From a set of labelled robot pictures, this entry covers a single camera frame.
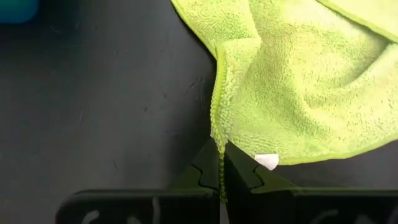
microfiber towel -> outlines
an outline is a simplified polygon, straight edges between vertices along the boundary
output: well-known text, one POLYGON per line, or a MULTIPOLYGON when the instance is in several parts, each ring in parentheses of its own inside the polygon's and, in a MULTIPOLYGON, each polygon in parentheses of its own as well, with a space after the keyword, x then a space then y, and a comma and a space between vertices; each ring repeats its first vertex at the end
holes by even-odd
POLYGON ((172 2, 217 60, 211 136, 222 159, 228 141, 288 165, 398 138, 398 1, 172 2))

blue object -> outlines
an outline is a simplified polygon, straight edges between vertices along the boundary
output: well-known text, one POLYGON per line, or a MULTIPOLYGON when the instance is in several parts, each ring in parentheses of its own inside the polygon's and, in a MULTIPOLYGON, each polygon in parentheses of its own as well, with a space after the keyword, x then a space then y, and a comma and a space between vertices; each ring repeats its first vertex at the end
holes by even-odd
POLYGON ((0 0, 0 23, 20 24, 37 13, 39 0, 0 0))

microfiber cloth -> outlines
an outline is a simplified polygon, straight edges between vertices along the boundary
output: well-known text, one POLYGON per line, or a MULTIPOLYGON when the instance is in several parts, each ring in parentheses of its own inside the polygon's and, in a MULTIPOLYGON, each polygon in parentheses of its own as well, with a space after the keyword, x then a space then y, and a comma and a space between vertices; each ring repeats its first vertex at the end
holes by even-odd
POLYGON ((228 141, 289 165, 398 138, 397 0, 172 2, 217 60, 222 159, 228 141))

dark gray surface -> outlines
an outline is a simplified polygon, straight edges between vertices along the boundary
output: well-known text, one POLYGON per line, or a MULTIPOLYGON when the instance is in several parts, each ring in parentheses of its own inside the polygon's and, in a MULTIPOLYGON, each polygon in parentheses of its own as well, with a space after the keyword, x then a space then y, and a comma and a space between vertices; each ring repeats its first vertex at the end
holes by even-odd
MULTIPOLYGON (((209 134, 215 63, 168 0, 42 7, 34 22, 0 26, 1 223, 53 223, 81 189, 165 187, 209 134)), ((398 188, 396 147, 277 172, 398 188)))

white tag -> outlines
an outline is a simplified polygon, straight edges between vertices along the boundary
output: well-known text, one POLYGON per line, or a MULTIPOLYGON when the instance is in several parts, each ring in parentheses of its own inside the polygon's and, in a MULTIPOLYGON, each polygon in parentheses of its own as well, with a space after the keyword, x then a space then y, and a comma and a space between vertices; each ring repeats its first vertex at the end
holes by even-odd
POLYGON ((254 160, 265 166, 269 170, 273 170, 279 164, 279 155, 278 154, 262 154, 255 155, 254 160))

